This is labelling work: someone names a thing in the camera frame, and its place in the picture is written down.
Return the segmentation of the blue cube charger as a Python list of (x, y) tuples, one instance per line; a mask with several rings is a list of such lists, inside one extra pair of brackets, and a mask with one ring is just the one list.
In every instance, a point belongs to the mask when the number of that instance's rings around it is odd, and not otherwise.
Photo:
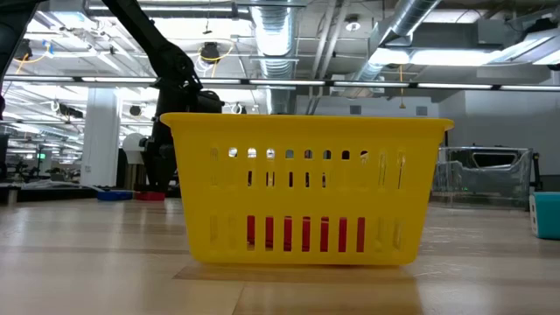
[(560, 241), (560, 192), (532, 193), (529, 213), (535, 237)]

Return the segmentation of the yellow slotted plastic basket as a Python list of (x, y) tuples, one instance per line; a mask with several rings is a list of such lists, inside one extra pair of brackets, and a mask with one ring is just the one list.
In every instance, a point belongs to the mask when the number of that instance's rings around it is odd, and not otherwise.
[[(167, 113), (192, 256), (203, 263), (404, 265), (416, 257), (438, 148), (453, 122), (442, 118)], [(248, 249), (247, 217), (256, 217)], [(264, 247), (275, 218), (276, 246)], [(295, 250), (281, 249), (284, 216)], [(299, 218), (366, 219), (364, 253), (301, 252)]]

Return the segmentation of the clear plastic container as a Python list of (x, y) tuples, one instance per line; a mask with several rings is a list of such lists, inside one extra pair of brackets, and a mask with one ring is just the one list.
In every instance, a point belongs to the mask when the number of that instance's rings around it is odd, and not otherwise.
[(430, 201), (448, 207), (526, 209), (540, 189), (540, 155), (528, 148), (442, 147)]

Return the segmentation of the black overhead light bar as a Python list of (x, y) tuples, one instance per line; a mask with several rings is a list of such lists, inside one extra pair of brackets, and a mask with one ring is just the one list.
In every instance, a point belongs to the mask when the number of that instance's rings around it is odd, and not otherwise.
[[(94, 85), (114, 86), (154, 86), (160, 79), (153, 77), (111, 77), (111, 76), (46, 76), (46, 75), (6, 75), (5, 81), (54, 85)], [(396, 88), (396, 89), (442, 89), (442, 90), (482, 90), (502, 92), (560, 92), (558, 85), (504, 85), (405, 81), (352, 81), (352, 80), (275, 80), (275, 79), (223, 79), (202, 78), (202, 87), (244, 86), (244, 87), (313, 87), (313, 88)]]

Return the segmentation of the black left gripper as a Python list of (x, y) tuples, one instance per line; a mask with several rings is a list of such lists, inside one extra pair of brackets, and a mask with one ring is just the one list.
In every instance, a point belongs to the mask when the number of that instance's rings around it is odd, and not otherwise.
[(159, 175), (172, 175), (167, 186), (168, 193), (180, 192), (179, 175), (171, 130), (160, 120), (160, 115), (151, 118), (151, 135), (139, 140), (143, 164), (150, 175), (150, 190), (161, 193), (163, 186)]

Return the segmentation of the white bulb lamp wooden base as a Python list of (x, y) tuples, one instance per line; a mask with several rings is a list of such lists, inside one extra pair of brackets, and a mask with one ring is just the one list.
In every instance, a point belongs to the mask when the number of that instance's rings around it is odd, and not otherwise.
[(136, 191), (146, 183), (146, 170), (142, 153), (144, 147), (140, 142), (144, 136), (139, 133), (128, 134), (122, 140), (122, 148), (126, 156), (125, 188)]

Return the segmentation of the white building pillar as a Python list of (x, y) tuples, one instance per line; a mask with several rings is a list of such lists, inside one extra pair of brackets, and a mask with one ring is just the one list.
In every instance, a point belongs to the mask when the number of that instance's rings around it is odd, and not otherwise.
[(116, 184), (121, 112), (115, 88), (88, 89), (80, 170), (83, 185)]

